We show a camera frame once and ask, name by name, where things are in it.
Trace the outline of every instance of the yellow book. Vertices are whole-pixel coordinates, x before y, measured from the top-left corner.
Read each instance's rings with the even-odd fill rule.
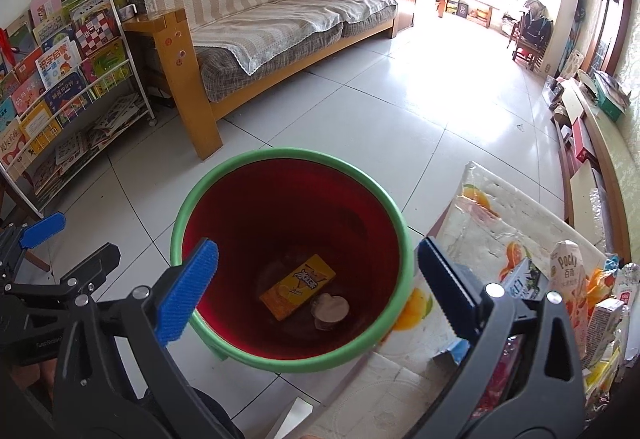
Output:
[[[282,321],[327,285],[335,272],[318,255],[312,256],[260,296],[260,300]]]
[[[20,130],[27,140],[37,134],[36,139],[31,143],[31,150],[37,155],[62,131],[62,127],[57,119],[52,118],[47,103],[40,100],[22,120]]]

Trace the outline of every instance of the metal bolt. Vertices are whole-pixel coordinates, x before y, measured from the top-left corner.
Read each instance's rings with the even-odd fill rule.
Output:
[[[78,307],[84,307],[89,303],[89,297],[86,294],[79,294],[76,296],[76,305]]]
[[[491,298],[500,298],[504,296],[504,287],[502,287],[500,284],[487,284],[484,290]]]
[[[139,285],[138,287],[133,289],[133,291],[131,291],[131,294],[136,300],[143,300],[144,298],[149,296],[149,292],[149,288],[146,285]]]
[[[562,296],[560,295],[560,293],[557,293],[556,291],[549,291],[546,294],[546,299],[549,300],[552,304],[562,303]]]

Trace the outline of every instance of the plastic tablecloth with fruit print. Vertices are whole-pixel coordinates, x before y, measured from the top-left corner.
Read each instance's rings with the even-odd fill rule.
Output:
[[[483,283],[502,280],[524,257],[550,276],[559,241],[580,246],[590,275],[606,257],[575,229],[514,186],[470,162],[447,209],[436,241],[450,260],[468,266]],[[434,357],[455,339],[427,282],[414,291],[394,329],[319,415],[314,412],[287,439],[400,439],[449,379]]]

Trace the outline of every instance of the wooden sofa frame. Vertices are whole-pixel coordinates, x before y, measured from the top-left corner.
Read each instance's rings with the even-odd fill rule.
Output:
[[[340,38],[330,46],[236,90],[222,101],[210,102],[202,83],[200,67],[183,8],[138,15],[123,22],[122,26],[128,33],[153,37],[164,73],[146,68],[141,75],[143,83],[145,86],[156,86],[174,98],[196,153],[203,160],[222,147],[216,121],[243,103],[296,72],[364,38],[382,31],[388,31],[390,38],[394,38],[397,34],[397,25],[394,20],[388,20],[359,35]],[[134,55],[135,47],[136,44],[132,44]],[[142,62],[141,59],[139,69],[144,69]]]

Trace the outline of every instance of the white tiled floor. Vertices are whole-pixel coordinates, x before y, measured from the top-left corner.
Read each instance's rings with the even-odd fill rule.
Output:
[[[298,146],[370,174],[403,210],[417,244],[474,160],[562,216],[556,134],[543,79],[511,61],[506,38],[446,15],[388,40],[341,51],[257,96],[219,123],[224,146],[201,162],[175,111],[139,124],[80,174],[62,197],[66,229],[48,254],[59,278],[104,242],[120,266],[96,298],[153,284],[168,267],[171,232],[193,185],[252,149]],[[118,340],[136,392],[146,388]],[[257,371],[221,362],[188,327],[169,352],[195,387],[217,399],[249,439],[260,439],[294,398],[321,405],[353,363],[322,374]]]

